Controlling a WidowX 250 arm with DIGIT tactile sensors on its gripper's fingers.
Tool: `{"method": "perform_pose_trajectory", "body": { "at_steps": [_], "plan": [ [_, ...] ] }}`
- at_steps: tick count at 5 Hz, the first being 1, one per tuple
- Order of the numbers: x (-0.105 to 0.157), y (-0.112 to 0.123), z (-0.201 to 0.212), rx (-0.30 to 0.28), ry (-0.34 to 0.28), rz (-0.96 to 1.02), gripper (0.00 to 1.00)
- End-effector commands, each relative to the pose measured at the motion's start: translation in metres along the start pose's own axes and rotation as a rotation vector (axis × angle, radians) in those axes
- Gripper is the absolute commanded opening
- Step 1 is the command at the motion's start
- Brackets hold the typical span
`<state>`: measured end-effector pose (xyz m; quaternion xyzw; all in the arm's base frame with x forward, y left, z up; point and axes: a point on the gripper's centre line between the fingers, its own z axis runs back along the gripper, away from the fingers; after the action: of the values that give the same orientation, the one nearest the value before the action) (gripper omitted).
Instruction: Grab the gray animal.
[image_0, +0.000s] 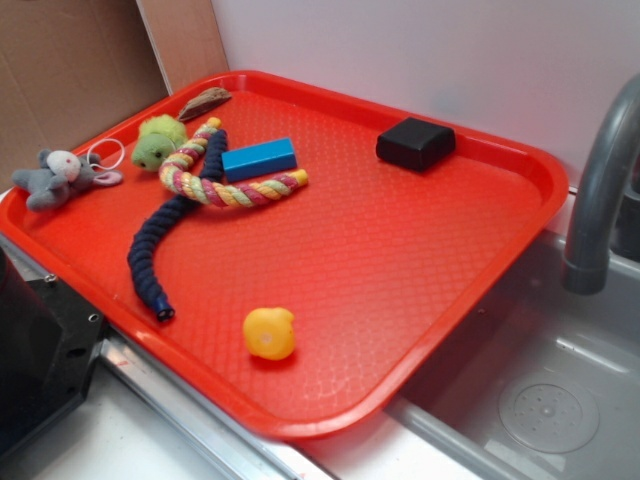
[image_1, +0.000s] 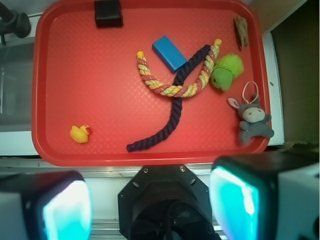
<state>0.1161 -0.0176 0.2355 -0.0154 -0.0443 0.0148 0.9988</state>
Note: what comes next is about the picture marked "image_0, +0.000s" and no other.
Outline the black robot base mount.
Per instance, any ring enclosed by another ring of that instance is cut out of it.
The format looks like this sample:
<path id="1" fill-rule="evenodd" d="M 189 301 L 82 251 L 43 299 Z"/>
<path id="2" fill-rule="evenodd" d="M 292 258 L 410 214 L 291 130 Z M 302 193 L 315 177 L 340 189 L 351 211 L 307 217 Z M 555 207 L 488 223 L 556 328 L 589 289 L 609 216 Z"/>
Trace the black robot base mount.
<path id="1" fill-rule="evenodd" d="M 3 459 L 85 401 L 104 331 L 103 313 L 63 280 L 26 280 L 1 254 Z"/>

